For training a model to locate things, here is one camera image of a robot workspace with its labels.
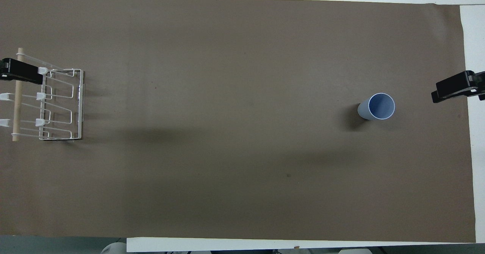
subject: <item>black clamp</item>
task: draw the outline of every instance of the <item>black clamp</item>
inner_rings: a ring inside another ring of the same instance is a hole
[[[478,95],[480,101],[485,100],[485,71],[474,73],[466,70],[436,83],[436,91],[431,92],[433,103],[464,95]]]
[[[43,76],[39,68],[12,58],[0,61],[0,80],[19,80],[42,85]]]

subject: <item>cup rim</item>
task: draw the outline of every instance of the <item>cup rim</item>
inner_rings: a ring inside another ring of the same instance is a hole
[[[374,96],[376,95],[379,95],[379,94],[383,94],[383,95],[386,95],[387,97],[389,97],[391,99],[391,101],[393,102],[393,112],[390,113],[389,116],[387,116],[386,118],[378,118],[376,116],[374,116],[374,114],[372,114],[372,111],[371,111],[371,101],[372,101],[372,98],[374,98]],[[396,110],[396,103],[394,102],[394,99],[387,93],[384,93],[384,92],[379,92],[379,93],[376,93],[374,95],[372,95],[369,99],[369,102],[367,102],[367,109],[369,109],[369,113],[371,113],[371,115],[378,119],[378,120],[387,120],[388,118],[390,118],[393,114],[394,114],[394,111]]]

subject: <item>white plastic clip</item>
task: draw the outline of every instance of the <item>white plastic clip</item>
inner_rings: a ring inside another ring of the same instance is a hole
[[[41,74],[41,75],[46,75],[47,74],[47,68],[39,67],[39,69],[37,70],[37,73]]]
[[[35,126],[44,126],[47,121],[44,119],[35,119]]]
[[[7,128],[9,121],[10,121],[10,119],[0,119],[0,126]]]
[[[8,93],[0,93],[0,101],[9,101]]]
[[[37,100],[38,101],[44,100],[46,97],[47,97],[47,94],[45,94],[43,92],[37,92]]]

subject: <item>cup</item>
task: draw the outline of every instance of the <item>cup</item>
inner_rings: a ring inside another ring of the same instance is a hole
[[[357,112],[366,120],[386,120],[394,114],[395,109],[396,104],[391,96],[376,93],[359,104]]]

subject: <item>wooden dowel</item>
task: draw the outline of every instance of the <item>wooden dowel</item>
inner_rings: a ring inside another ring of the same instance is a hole
[[[19,48],[19,53],[23,54],[24,49]],[[17,60],[24,61],[24,57],[22,55],[17,55]],[[20,109],[22,106],[22,81],[15,81],[15,99],[14,99],[14,134],[20,134]],[[12,141],[17,142],[20,140],[19,135],[12,135]]]

